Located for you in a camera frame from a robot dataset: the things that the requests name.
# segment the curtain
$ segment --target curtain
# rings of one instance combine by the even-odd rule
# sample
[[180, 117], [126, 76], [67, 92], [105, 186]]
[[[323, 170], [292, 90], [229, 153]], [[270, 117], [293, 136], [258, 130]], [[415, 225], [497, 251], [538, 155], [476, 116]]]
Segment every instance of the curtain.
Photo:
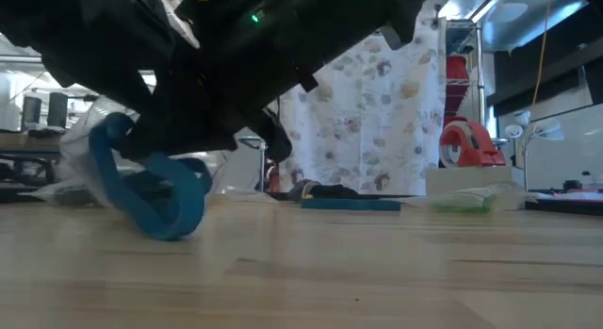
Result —
[[293, 154], [281, 165], [281, 190], [312, 179], [360, 193], [425, 194], [444, 121], [445, 37], [444, 20], [418, 19], [398, 51], [368, 37], [320, 70], [316, 89], [285, 94]]

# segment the table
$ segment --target table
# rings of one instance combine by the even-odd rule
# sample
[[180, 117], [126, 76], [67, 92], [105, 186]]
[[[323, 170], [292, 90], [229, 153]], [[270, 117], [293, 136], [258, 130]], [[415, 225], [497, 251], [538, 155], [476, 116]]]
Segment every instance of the table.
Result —
[[3, 328], [600, 328], [603, 221], [217, 202], [187, 241], [2, 206]]

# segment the wooden table surface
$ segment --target wooden table surface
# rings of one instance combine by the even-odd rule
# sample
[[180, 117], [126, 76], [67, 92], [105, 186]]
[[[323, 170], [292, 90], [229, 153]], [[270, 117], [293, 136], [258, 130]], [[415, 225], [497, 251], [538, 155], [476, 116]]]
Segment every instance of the wooden table surface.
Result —
[[215, 205], [189, 240], [1, 206], [9, 328], [602, 328], [603, 220]]

